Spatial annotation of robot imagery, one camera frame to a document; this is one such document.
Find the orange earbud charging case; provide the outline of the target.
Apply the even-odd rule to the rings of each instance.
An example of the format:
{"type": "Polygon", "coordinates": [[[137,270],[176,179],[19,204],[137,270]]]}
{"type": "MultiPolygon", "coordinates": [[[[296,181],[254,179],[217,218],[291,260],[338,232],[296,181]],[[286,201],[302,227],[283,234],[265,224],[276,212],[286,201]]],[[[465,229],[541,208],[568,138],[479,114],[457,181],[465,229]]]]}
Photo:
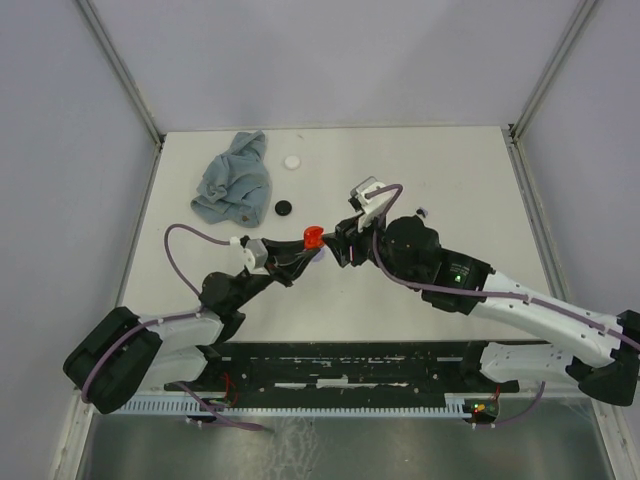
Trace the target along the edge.
{"type": "Polygon", "coordinates": [[[324,247],[324,228],[320,226],[309,226],[304,230],[303,241],[306,250],[321,249],[324,247]]]}

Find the purple earbud charging case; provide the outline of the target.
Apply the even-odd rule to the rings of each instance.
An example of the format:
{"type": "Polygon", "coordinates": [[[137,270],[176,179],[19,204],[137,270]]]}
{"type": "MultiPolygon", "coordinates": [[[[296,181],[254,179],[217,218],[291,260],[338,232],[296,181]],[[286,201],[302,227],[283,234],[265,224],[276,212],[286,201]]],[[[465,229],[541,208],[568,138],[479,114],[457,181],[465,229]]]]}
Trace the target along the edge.
{"type": "Polygon", "coordinates": [[[325,257],[325,250],[320,250],[313,258],[313,262],[320,262],[325,257]]]}

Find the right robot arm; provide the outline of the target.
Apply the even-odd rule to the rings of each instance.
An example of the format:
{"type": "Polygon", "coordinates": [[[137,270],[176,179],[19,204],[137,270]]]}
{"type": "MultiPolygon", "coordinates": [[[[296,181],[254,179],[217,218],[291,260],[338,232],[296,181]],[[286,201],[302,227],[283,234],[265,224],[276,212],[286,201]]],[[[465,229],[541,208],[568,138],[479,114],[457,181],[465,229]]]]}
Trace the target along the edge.
{"type": "Polygon", "coordinates": [[[435,309],[498,321],[537,338],[514,346],[487,342],[458,368],[467,389],[516,380],[567,382],[603,403],[633,403],[638,313],[599,313],[536,292],[486,262],[442,247],[437,231],[418,216],[366,228],[358,223],[344,220],[322,237],[340,265],[371,261],[435,309]]]}

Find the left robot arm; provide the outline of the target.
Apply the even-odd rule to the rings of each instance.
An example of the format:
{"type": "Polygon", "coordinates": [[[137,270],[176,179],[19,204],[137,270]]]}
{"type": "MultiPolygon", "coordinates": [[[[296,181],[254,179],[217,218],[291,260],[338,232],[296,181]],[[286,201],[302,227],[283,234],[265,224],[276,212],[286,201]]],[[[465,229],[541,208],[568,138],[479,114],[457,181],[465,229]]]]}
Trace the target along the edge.
{"type": "Polygon", "coordinates": [[[175,381],[209,390],[221,378],[208,347],[233,337],[246,316],[240,309],[274,283],[292,286],[325,243],[244,237],[237,242],[244,266],[230,275],[212,272],[202,282],[198,307],[156,317],[125,306],[111,310],[63,363],[81,399],[103,414],[124,406],[140,388],[175,381]]]}

